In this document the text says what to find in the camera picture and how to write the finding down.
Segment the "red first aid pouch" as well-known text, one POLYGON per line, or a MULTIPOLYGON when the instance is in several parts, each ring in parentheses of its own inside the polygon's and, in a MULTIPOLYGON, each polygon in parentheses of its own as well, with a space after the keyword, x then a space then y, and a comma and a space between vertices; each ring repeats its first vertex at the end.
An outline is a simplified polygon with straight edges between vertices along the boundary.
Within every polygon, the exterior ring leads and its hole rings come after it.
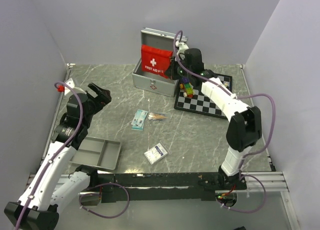
POLYGON ((164 73, 171 64, 173 51, 141 45, 141 69, 166 78, 164 73))

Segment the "silver metal medicine case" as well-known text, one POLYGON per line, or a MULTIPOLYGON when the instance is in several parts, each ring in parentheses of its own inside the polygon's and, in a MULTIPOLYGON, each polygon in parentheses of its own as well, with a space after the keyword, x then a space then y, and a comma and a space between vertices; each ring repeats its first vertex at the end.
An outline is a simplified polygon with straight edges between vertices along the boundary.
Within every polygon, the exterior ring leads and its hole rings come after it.
POLYGON ((175 34, 148 27, 142 28, 140 59, 132 73, 136 88, 174 97, 178 81, 165 76, 173 56, 175 34))

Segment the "bag of cotton swabs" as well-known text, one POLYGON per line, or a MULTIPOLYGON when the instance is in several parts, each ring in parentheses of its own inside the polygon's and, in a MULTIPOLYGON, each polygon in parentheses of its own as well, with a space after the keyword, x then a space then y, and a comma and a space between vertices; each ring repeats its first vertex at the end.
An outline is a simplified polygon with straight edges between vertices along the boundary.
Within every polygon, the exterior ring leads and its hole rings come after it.
POLYGON ((150 121, 163 121, 166 120, 168 117, 164 113, 156 113, 150 112, 148 114, 148 120, 150 121))

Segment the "grey plastic divided tray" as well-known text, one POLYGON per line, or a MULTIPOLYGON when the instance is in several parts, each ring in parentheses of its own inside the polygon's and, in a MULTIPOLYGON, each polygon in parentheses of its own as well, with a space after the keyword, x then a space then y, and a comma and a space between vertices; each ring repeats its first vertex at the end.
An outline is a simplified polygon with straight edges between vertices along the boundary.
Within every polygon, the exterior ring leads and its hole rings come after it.
POLYGON ((119 141, 87 136, 70 159, 70 163, 91 166, 102 171, 114 171, 121 148, 119 141))

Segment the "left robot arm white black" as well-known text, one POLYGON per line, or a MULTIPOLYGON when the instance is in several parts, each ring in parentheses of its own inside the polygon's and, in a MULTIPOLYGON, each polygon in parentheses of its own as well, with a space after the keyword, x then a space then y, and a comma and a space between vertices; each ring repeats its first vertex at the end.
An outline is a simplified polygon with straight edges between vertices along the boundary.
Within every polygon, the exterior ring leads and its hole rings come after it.
POLYGON ((112 101, 111 92, 94 83, 89 83, 88 87, 96 96, 75 86, 72 80, 58 81, 54 86, 69 97, 67 111, 53 132, 47 155, 31 184, 17 202, 8 202, 4 209, 16 230, 55 228, 58 211, 62 209, 57 200, 67 201, 63 196, 52 195, 56 184, 64 167, 86 138, 93 116, 112 101))

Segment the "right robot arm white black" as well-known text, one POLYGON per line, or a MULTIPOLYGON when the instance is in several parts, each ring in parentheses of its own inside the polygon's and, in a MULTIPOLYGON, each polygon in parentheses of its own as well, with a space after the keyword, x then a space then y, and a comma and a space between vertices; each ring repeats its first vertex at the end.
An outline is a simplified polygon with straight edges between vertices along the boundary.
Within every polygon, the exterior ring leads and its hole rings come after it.
POLYGON ((194 87, 200 88, 226 116, 228 128, 226 141, 228 151, 219 167, 219 186, 230 189, 240 176, 241 168, 251 148, 262 137, 261 111, 250 107, 232 93, 210 69, 205 69, 202 53, 198 48, 189 48, 178 43, 173 48, 173 56, 165 75, 173 80, 188 78, 194 87))

